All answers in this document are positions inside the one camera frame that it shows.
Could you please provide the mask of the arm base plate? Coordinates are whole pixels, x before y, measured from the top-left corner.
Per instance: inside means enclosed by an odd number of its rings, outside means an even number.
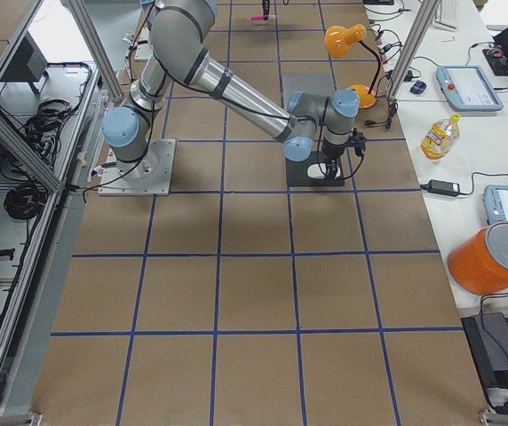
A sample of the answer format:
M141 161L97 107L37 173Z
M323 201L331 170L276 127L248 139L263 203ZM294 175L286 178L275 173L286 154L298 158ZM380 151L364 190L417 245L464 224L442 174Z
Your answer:
M167 196L176 150L176 139L152 139L147 156L131 170L132 164L118 162L112 149L108 157L114 165L104 169L100 186L102 196Z

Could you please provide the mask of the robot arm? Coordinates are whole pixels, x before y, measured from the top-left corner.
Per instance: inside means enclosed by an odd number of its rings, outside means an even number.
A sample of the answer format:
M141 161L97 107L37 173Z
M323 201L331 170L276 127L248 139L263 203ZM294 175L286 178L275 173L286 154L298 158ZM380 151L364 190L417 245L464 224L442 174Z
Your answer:
M335 178L337 160L351 147L363 156L366 139L354 126L360 100L349 89L328 97L304 91L290 95L281 108L211 57L204 45L218 16L213 1L143 1L151 56L124 102L104 116L104 138L123 174L142 173L154 166L151 127L163 107L170 83L177 83L215 99L282 144L292 162L309 159L314 136L322 136L324 175Z

